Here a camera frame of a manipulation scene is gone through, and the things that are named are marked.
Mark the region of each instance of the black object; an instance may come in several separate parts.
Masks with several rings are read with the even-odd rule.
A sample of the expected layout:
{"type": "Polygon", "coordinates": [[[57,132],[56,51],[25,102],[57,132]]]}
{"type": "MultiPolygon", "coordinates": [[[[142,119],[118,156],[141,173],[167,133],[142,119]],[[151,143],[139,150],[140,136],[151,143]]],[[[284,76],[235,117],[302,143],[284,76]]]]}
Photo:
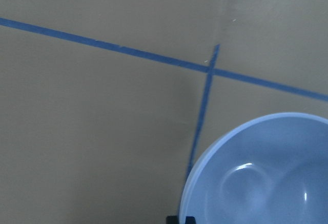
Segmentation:
{"type": "MultiPolygon", "coordinates": [[[[179,224],[178,216],[176,215],[167,216],[166,224],[179,224]]],[[[187,216],[186,223],[180,223],[180,224],[196,224],[196,219],[193,216],[187,216]]]]}

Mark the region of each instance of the blue tape strip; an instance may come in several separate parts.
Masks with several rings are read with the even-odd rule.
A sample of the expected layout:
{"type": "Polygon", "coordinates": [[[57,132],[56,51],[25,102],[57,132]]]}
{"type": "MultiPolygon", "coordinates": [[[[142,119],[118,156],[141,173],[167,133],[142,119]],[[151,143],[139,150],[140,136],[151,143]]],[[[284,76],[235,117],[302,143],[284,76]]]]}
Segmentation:
{"type": "Polygon", "coordinates": [[[64,39],[64,40],[68,40],[68,41],[72,41],[72,42],[76,42],[76,43],[80,43],[80,44],[84,44],[84,45],[88,45],[88,46],[98,47],[98,48],[102,48],[102,49],[106,49],[106,50],[110,50],[110,51],[116,51],[116,52],[120,52],[123,54],[137,56],[137,57],[153,60],[153,61],[160,62],[160,63],[170,64],[170,65],[175,65],[175,66],[179,66],[179,67],[183,67],[183,68],[187,68],[187,69],[200,71],[203,73],[207,73],[207,71],[208,71],[207,66],[190,63],[185,60],[179,60],[176,58],[162,56],[162,55],[158,55],[158,54],[151,53],[151,52],[140,51],[140,50],[137,50],[134,48],[120,46],[120,45],[103,42],[103,41],[99,41],[99,40],[95,40],[95,39],[91,39],[91,38],[86,38],[86,37],[82,37],[82,36],[78,36],[78,35],[74,35],[74,34],[70,34],[70,33],[60,32],[60,31],[56,31],[53,29],[49,29],[49,28],[43,28],[43,27],[31,25],[31,24],[20,23],[17,21],[8,20],[8,19],[4,19],[1,17],[0,17],[0,25],[9,27],[9,28],[20,29],[20,30],[24,30],[24,31],[32,32],[32,33],[38,33],[38,34],[42,34],[42,35],[46,35],[46,36],[50,36],[50,37],[54,37],[54,38],[60,38],[60,39],[64,39]]]}
{"type": "Polygon", "coordinates": [[[196,132],[194,135],[194,140],[193,140],[193,144],[191,147],[191,153],[190,153],[190,157],[189,157],[189,163],[188,163],[188,167],[187,167],[186,179],[188,178],[188,175],[190,174],[190,171],[194,164],[196,149],[197,149],[200,133],[201,133],[205,115],[206,115],[207,104],[209,102],[209,95],[210,95],[210,90],[211,90],[211,86],[212,86],[214,67],[215,67],[215,62],[216,62],[217,56],[219,54],[219,50],[220,50],[220,45],[215,46],[213,56],[210,61],[209,70],[208,70],[208,73],[206,76],[204,92],[203,92],[203,96],[202,96],[202,100],[201,100],[201,104],[200,104],[200,110],[199,110],[199,114],[198,114],[196,132]]]}
{"type": "Polygon", "coordinates": [[[310,98],[321,100],[321,101],[328,101],[328,95],[325,95],[322,93],[312,92],[312,91],[308,91],[308,90],[296,88],[296,87],[291,87],[291,86],[283,85],[280,83],[271,82],[268,80],[259,79],[259,78],[255,78],[255,77],[251,77],[251,76],[247,76],[247,75],[243,75],[243,74],[238,74],[238,73],[223,70],[223,69],[214,69],[214,75],[226,77],[229,79],[239,80],[241,82],[252,83],[252,84],[255,84],[258,86],[276,89],[276,90],[283,91],[283,92],[289,92],[289,93],[293,93],[293,94],[300,95],[300,96],[310,97],[310,98]]]}

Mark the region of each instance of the plastic container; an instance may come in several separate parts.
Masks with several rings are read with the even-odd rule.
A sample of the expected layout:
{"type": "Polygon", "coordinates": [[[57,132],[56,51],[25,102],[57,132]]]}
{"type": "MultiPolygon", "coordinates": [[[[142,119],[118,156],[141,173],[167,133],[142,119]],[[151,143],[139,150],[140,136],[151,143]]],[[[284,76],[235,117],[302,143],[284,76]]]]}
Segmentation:
{"type": "Polygon", "coordinates": [[[328,120],[278,113],[214,142],[186,182],[180,224],[328,223],[328,120]]]}

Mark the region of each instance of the blue bowl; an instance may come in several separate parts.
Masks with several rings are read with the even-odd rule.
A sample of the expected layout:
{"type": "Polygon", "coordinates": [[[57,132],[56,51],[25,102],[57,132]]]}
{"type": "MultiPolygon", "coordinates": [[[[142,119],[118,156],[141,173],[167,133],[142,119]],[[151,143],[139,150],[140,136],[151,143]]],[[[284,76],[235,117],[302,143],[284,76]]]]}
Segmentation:
{"type": "Polygon", "coordinates": [[[278,113],[214,142],[186,182],[180,223],[328,223],[328,120],[278,113]]]}

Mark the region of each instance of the blue line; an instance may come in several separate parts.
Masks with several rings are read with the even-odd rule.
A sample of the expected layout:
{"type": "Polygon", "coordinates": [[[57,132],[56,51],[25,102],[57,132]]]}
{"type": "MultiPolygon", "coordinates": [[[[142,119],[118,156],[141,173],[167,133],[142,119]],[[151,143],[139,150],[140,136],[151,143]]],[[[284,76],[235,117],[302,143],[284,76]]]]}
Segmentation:
{"type": "Polygon", "coordinates": [[[203,96],[202,96],[202,100],[201,100],[201,104],[200,104],[200,110],[199,110],[199,114],[198,114],[196,132],[194,135],[194,140],[193,140],[193,144],[191,147],[191,153],[190,153],[190,157],[189,157],[189,163],[188,163],[188,167],[187,167],[186,179],[187,179],[188,175],[190,174],[190,171],[194,164],[196,149],[197,149],[200,133],[201,133],[205,115],[206,115],[207,104],[209,102],[209,95],[210,95],[210,90],[211,90],[211,85],[212,85],[212,80],[213,80],[214,67],[215,67],[215,62],[216,62],[217,56],[219,54],[219,50],[220,50],[220,45],[215,46],[213,56],[210,61],[209,70],[208,70],[208,73],[206,76],[204,92],[203,92],[203,96]]]}
{"type": "Polygon", "coordinates": [[[297,87],[291,87],[291,86],[287,86],[284,84],[271,82],[271,81],[268,81],[265,79],[259,79],[259,78],[255,78],[255,77],[251,77],[251,76],[247,76],[247,75],[243,75],[243,74],[238,74],[238,73],[223,70],[223,69],[214,69],[214,75],[239,80],[241,82],[252,83],[252,84],[255,84],[258,86],[276,89],[276,90],[283,91],[283,92],[289,92],[289,93],[293,93],[293,94],[300,95],[300,96],[310,97],[310,98],[321,100],[321,101],[328,101],[328,95],[325,95],[322,93],[312,92],[312,91],[308,91],[308,90],[297,88],[297,87]]]}
{"type": "Polygon", "coordinates": [[[70,34],[70,33],[60,32],[60,31],[56,31],[53,29],[49,29],[49,28],[43,28],[43,27],[31,25],[31,24],[20,23],[17,21],[8,20],[8,19],[4,19],[1,17],[0,17],[0,25],[9,27],[9,28],[20,29],[20,30],[24,30],[24,31],[32,32],[32,33],[38,33],[38,34],[42,34],[42,35],[46,35],[46,36],[50,36],[50,37],[54,37],[54,38],[60,38],[60,39],[64,39],[64,40],[68,40],[68,41],[72,41],[72,42],[76,42],[76,43],[80,43],[80,44],[84,44],[84,45],[88,45],[88,46],[98,47],[98,48],[102,48],[102,49],[106,49],[106,50],[110,50],[110,51],[116,51],[116,52],[124,53],[127,55],[131,55],[131,56],[136,56],[136,57],[153,60],[153,61],[160,62],[160,63],[170,64],[170,65],[175,65],[175,66],[179,66],[179,67],[183,67],[183,68],[187,68],[187,69],[200,71],[203,73],[207,73],[207,71],[208,71],[207,66],[190,63],[185,60],[179,60],[176,58],[162,56],[162,55],[158,55],[158,54],[151,53],[151,52],[140,51],[140,50],[137,50],[134,48],[120,46],[120,45],[103,42],[103,41],[99,41],[99,40],[95,40],[95,39],[91,39],[91,38],[86,38],[86,37],[82,37],[82,36],[78,36],[78,35],[74,35],[74,34],[70,34]]]}

